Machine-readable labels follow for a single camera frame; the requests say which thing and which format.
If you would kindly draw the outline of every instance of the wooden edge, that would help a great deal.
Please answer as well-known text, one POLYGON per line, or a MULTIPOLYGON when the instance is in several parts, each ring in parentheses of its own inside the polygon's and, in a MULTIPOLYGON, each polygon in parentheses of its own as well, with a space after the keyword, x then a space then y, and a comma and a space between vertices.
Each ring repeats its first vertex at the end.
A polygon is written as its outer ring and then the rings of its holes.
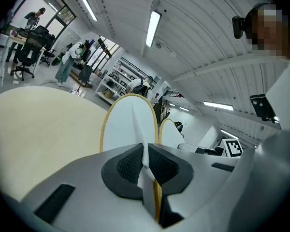
MULTIPOLYGON (((163 133, 163 127, 165 122, 169 120, 172 123, 174 123, 171 119, 167 118, 165 119, 161 126, 160 126, 160 131, 159 131, 159 144, 162 144, 162 133, 163 133)), ((162 199, 162 188, 159 185, 159 183, 157 182, 157 180, 155 180, 154 182, 154 197, 155 197, 155 207, 156 207, 156 221, 159 222, 160 219, 160 209, 161 209, 161 199, 162 199)))
POLYGON ((144 101, 147 102, 147 104, 149 105, 149 107, 151 108, 151 112, 153 114, 153 118, 154 118, 154 124, 155 124, 155 143, 157 144, 159 142, 159 137, 158 137, 158 124, 157 124, 157 118, 156 118, 156 114, 155 114, 155 111, 154 111, 154 108, 152 107, 152 105, 149 103, 149 101, 141 96, 141 95, 138 95, 138 94, 126 94, 126 95, 123 95, 121 97, 119 97, 115 102, 114 104, 111 106, 111 108, 107 111, 107 114, 104 118, 104 121, 103 121, 103 124, 102 124, 102 129, 101 129, 101 136, 100 136, 100 153, 103 152, 103 138, 104 138, 104 130, 105 130, 105 126, 106 126, 106 123, 107 123, 107 120, 108 120, 108 117, 109 115, 111 114, 111 111, 112 109, 114 108, 114 106, 117 104, 117 102, 119 102, 121 99, 125 98, 125 97, 128 97, 128 96, 136 96, 138 98, 141 98, 143 99, 144 101))
POLYGON ((162 144, 163 126, 164 126, 165 122, 168 121, 168 120, 170 120, 170 121, 174 124, 173 120, 171 120, 171 119, 169 119, 169 118, 165 119, 165 120, 162 122, 162 124, 161 124, 161 126, 160 126, 160 131, 159 131, 159 144, 162 144))
POLYGON ((156 208, 156 222, 159 222, 160 219, 160 209, 161 209, 161 199, 162 199, 162 189, 155 179, 154 183, 154 198, 155 198, 155 208, 156 208))

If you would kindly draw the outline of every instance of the white shirt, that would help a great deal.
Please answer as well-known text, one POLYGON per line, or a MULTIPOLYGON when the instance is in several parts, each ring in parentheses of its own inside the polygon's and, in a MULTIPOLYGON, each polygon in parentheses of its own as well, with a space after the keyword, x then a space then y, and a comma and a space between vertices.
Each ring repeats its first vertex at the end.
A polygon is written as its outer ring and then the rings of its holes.
POLYGON ((156 103, 158 103, 158 101, 159 101, 158 98, 154 97, 154 98, 151 99, 150 103, 151 103, 152 106, 154 106, 156 103))
POLYGON ((62 57, 62 63, 65 64, 69 57, 72 57, 73 59, 77 58, 82 52, 82 48, 80 48, 82 44, 83 43, 81 42, 75 43, 62 57))
MULTIPOLYGON (((139 78, 138 79, 134 79, 132 82, 128 83, 128 86, 131 89, 135 88, 138 85, 141 85, 141 79, 139 79, 139 78)), ((151 86, 149 85, 148 82, 143 81, 143 85, 147 86, 148 88, 151 88, 151 86)), ((146 98, 150 98, 151 97, 151 93, 152 93, 151 89, 148 90, 146 98)))
POLYGON ((290 131, 290 64, 266 93, 283 131, 290 131))

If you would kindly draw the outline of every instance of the person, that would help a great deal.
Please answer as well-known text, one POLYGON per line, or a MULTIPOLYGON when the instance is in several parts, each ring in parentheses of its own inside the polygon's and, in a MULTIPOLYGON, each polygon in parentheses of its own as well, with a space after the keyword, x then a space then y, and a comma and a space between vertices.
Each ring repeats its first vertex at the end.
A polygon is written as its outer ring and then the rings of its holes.
MULTIPOLYGON (((34 26, 38 25, 39 23, 39 20, 40 20, 40 15, 43 15, 45 13, 45 8, 41 8, 38 10, 38 12, 30 12, 29 14, 27 14, 25 16, 25 19, 27 19, 27 24, 26 24, 26 27, 25 27, 25 30, 29 31, 31 30, 34 26)), ((13 52, 13 49, 15 48, 15 46, 17 45, 16 42, 13 42, 10 49, 9 49, 9 52, 8 52, 8 55, 6 57, 6 62, 9 62, 10 61, 10 57, 12 55, 12 52, 13 52)), ((17 46, 17 49, 16 49, 16 52, 15 52, 15 55, 14 55, 14 59, 13 59, 13 62, 14 63, 18 63, 18 56, 19 56, 19 53, 20 53, 20 50, 21 48, 23 47, 22 44, 18 44, 17 46)))
POLYGON ((290 61, 290 18, 276 4, 257 4, 241 20, 253 46, 290 61))
POLYGON ((13 16, 14 16, 14 14, 13 14, 12 10, 9 9, 8 12, 6 13, 5 17, 0 21, 0 33, 2 31, 7 30, 7 27, 11 23, 13 16))
MULTIPOLYGON (((290 14, 274 3, 262 3, 254 6, 241 22, 240 29, 253 46, 290 62, 290 14)), ((265 96, 282 130, 290 131, 290 63, 265 96)))
POLYGON ((126 92, 127 94, 129 93, 140 94, 145 98, 150 99, 152 93, 150 84, 153 80, 154 79, 150 75, 146 77, 144 81, 141 80, 140 78, 134 79, 132 82, 128 83, 126 92))
POLYGON ((159 96, 159 93, 157 93, 156 96, 151 100, 152 106, 154 106, 156 103, 158 103, 158 96, 159 96))
POLYGON ((63 82, 66 82, 70 71, 73 67, 74 60, 80 58, 80 56, 90 48, 90 44, 85 42, 84 44, 81 42, 75 43, 62 57, 62 65, 59 67, 55 78, 57 79, 58 86, 62 87, 63 82))

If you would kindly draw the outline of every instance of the fluorescent ceiling light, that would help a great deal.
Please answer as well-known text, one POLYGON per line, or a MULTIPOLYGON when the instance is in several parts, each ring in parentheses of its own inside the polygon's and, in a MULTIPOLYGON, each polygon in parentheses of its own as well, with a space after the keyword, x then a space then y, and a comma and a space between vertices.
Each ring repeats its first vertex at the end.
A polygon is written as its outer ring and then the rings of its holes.
POLYGON ((97 21, 97 18, 95 17, 95 15, 94 15, 94 13, 93 13, 93 11, 92 11, 92 9, 91 9, 89 3, 87 2, 87 0, 83 0, 83 2, 84 2, 84 4, 85 4, 86 8, 88 9, 90 15, 92 16, 92 19, 93 19, 94 21, 97 21))
POLYGON ((181 107, 181 106, 180 106, 179 108, 189 112, 189 110, 186 109, 186 108, 183 108, 183 107, 181 107))
POLYGON ((148 31, 147 31, 147 38, 146 38, 146 45, 151 47, 154 41, 154 37, 158 28, 158 24, 161 19, 161 14, 157 11, 152 11, 150 15, 148 31))
POLYGON ((238 137, 233 136, 232 134, 226 132, 225 130, 221 130, 222 133, 229 135, 232 138, 238 139, 238 137))
POLYGON ((58 9, 56 9, 50 2, 48 3, 49 6, 51 6, 56 12, 58 12, 58 9))
POLYGON ((233 106, 230 105, 224 105, 224 104, 219 104, 219 103, 213 103, 213 102, 203 102, 204 105, 206 106, 213 106, 213 107, 218 107, 218 108, 222 108, 222 109, 227 109, 227 110, 231 110, 233 111, 233 106))

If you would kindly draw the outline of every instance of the beige tabletop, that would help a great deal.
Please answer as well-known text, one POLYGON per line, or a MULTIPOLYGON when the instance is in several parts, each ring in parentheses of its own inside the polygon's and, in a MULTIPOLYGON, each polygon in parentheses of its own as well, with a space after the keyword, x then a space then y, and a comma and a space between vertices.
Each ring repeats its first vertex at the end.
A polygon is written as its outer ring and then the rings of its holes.
POLYGON ((25 38, 23 36, 20 36, 19 34, 17 35, 17 37, 15 37, 15 36, 12 35, 12 33, 13 33, 13 31, 10 30, 10 36, 9 36, 10 40, 12 40, 13 42, 16 42, 16 43, 25 44, 27 38, 25 38))
POLYGON ((96 104, 54 88, 0 94, 0 189, 20 201, 69 162, 99 153, 105 115, 96 104))

